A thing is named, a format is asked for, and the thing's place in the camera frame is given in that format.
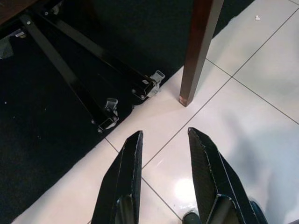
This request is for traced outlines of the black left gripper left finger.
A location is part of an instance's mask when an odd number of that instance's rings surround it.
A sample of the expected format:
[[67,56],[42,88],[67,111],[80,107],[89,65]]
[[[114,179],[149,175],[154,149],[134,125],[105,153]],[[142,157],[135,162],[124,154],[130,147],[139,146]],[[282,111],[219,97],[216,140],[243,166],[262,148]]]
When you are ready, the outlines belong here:
[[128,137],[103,177],[92,224],[139,223],[143,131]]

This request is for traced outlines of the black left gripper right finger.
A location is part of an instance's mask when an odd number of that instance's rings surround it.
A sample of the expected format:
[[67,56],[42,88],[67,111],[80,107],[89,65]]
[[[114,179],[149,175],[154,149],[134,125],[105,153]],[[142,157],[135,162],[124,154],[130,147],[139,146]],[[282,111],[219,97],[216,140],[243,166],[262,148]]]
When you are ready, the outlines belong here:
[[266,224],[262,210],[249,200],[238,175],[211,138],[194,127],[188,129],[188,137],[200,223]]

